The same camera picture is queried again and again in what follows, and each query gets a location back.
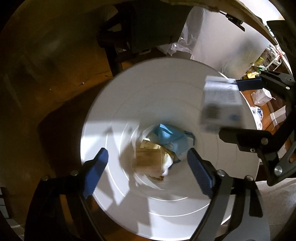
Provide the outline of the white grey carton box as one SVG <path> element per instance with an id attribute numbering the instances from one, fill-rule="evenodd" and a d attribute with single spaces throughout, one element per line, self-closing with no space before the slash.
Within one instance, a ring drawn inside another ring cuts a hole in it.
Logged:
<path id="1" fill-rule="evenodd" d="M 206 77 L 199 124 L 206 133 L 244 128 L 243 101 L 235 79 Z"/>

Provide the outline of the brown cardboard box trash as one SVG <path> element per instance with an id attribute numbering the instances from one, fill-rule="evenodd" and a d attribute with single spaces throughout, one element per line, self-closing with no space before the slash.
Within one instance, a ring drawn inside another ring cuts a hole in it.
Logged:
<path id="1" fill-rule="evenodd" d="M 132 164 L 135 173 L 163 181 L 165 153 L 160 145 L 142 140 L 140 146 L 135 149 L 135 160 Z"/>

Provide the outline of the white round trash bin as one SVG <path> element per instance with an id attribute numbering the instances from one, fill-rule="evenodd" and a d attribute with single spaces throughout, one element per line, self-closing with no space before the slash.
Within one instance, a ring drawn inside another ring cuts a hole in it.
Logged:
<path id="1" fill-rule="evenodd" d="M 117 75 L 93 102 L 85 120 L 80 154 L 91 160 L 105 148 L 108 164 L 93 193 L 118 225 L 152 240 L 187 240 L 210 199 L 201 192 L 187 163 L 195 148 L 229 176 L 256 176 L 259 158 L 241 152 L 199 125 L 207 76 L 217 70 L 196 61 L 159 58 Z M 177 157 L 162 181 L 134 170 L 135 150 L 156 143 Z"/>

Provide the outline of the white crumpled paper bag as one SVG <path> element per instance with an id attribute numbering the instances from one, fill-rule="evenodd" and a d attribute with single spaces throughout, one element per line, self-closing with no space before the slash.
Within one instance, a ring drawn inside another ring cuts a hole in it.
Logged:
<path id="1" fill-rule="evenodd" d="M 251 93 L 253 103 L 257 106 L 263 106 L 273 99 L 271 92 L 265 88 L 258 89 Z"/>

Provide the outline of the blue plastic wrapper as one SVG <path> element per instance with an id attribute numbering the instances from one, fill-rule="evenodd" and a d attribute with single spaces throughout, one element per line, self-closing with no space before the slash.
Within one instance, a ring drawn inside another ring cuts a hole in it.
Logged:
<path id="1" fill-rule="evenodd" d="M 187 152 L 195 146 L 196 137 L 192 132 L 177 126 L 160 123 L 151 134 L 156 136 L 156 143 L 175 154 L 177 162 L 187 159 Z"/>

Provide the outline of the large clear plastic bag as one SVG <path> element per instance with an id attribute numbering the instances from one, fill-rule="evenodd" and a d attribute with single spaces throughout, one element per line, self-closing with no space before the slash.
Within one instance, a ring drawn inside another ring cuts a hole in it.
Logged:
<path id="1" fill-rule="evenodd" d="M 166 55 L 204 63 L 227 77 L 239 79 L 270 45 L 248 24 L 239 29 L 221 13 L 195 6 L 179 39 L 158 46 Z"/>

